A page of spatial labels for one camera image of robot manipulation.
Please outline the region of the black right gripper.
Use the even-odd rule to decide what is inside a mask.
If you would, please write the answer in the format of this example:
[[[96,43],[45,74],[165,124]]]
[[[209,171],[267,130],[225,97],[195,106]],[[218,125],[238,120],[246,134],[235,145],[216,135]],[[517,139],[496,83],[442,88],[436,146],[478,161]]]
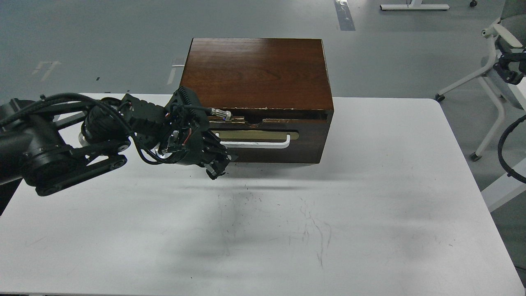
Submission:
[[[506,83],[518,85],[526,73],[526,52],[503,53],[493,69]]]

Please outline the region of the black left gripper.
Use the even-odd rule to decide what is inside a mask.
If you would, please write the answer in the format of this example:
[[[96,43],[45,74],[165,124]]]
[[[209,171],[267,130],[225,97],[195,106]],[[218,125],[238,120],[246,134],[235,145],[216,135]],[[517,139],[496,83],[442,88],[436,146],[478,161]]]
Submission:
[[[209,126],[214,109],[204,107],[187,87],[177,89],[164,106],[133,95],[123,98],[126,135],[147,164],[204,166],[211,180],[225,174],[231,153]]]

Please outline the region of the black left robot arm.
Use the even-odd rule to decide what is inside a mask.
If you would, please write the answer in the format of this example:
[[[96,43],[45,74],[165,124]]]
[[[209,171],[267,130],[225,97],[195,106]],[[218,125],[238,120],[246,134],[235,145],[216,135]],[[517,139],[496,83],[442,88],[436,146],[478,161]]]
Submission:
[[[24,180],[39,196],[54,194],[124,166],[131,145],[147,164],[197,165],[214,180],[237,156],[212,132],[209,116],[229,120],[231,112],[202,106],[184,86],[164,106],[130,94],[12,99],[1,106],[1,190]]]

